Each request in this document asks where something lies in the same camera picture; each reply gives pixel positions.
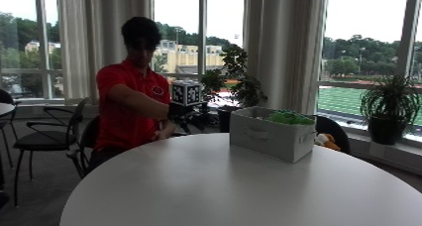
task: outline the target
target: black pot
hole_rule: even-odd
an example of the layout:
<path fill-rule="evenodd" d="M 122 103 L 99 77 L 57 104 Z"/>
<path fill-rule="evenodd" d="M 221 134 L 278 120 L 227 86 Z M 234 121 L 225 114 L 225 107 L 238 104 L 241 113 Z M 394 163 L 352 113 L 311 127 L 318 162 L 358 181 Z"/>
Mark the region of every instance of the black pot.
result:
<path fill-rule="evenodd" d="M 221 133 L 229 133 L 229 116 L 239 107 L 223 105 L 215 109 L 218 114 L 218 126 Z"/>
<path fill-rule="evenodd" d="M 382 118 L 371 117 L 367 123 L 367 131 L 374 142 L 382 145 L 394 145 L 402 138 L 406 129 L 406 122 Z"/>

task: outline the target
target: man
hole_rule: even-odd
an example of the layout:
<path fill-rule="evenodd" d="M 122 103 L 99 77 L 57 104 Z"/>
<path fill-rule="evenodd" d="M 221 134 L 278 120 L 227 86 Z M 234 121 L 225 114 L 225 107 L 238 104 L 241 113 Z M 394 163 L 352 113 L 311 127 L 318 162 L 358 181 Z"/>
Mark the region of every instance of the man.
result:
<path fill-rule="evenodd" d="M 169 83 L 149 67 L 161 40 L 155 23 L 133 17 L 121 35 L 126 59 L 103 67 L 95 76 L 99 131 L 88 171 L 123 151 L 167 139 L 175 128 L 167 120 Z"/>

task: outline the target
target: white curtain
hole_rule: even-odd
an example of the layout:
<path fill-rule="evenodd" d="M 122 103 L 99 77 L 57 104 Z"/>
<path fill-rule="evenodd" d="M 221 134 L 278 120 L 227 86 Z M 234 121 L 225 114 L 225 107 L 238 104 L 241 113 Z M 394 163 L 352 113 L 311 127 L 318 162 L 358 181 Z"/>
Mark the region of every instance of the white curtain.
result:
<path fill-rule="evenodd" d="M 84 0 L 58 0 L 65 104 L 89 96 Z"/>
<path fill-rule="evenodd" d="M 64 52 L 65 104 L 90 96 L 94 76 L 125 59 L 119 28 L 133 16 L 151 18 L 151 0 L 58 0 Z"/>
<path fill-rule="evenodd" d="M 273 109 L 315 111 L 326 0 L 245 0 L 249 71 Z"/>

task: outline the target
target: building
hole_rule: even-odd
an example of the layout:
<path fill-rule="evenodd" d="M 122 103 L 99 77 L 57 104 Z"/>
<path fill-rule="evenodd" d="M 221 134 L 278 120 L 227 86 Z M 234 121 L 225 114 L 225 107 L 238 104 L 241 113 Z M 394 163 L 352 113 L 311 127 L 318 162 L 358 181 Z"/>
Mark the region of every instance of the building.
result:
<path fill-rule="evenodd" d="M 49 54 L 53 53 L 54 49 L 58 49 L 61 47 L 60 43 L 52 43 L 49 42 Z M 38 41 L 29 41 L 25 45 L 25 52 L 37 51 L 40 49 L 40 42 Z"/>

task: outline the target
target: white round table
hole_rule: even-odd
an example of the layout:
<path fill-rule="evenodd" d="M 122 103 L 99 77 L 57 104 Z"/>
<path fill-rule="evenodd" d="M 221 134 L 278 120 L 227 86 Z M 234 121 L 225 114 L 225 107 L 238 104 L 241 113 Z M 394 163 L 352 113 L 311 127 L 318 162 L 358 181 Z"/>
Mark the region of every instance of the white round table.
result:
<path fill-rule="evenodd" d="M 227 134 L 173 138 L 109 160 L 81 181 L 61 226 L 420 226 L 422 194 L 322 147 L 294 164 L 229 146 Z"/>

